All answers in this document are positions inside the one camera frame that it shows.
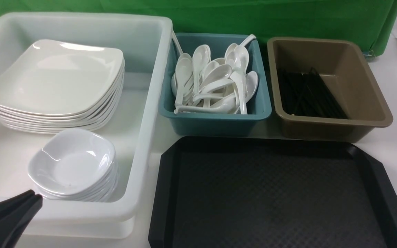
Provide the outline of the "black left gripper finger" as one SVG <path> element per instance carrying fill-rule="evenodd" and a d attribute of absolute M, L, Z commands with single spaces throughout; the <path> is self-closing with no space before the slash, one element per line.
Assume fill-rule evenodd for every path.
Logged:
<path fill-rule="evenodd" d="M 0 201 L 0 248 L 14 248 L 43 205 L 43 197 L 27 190 Z"/>

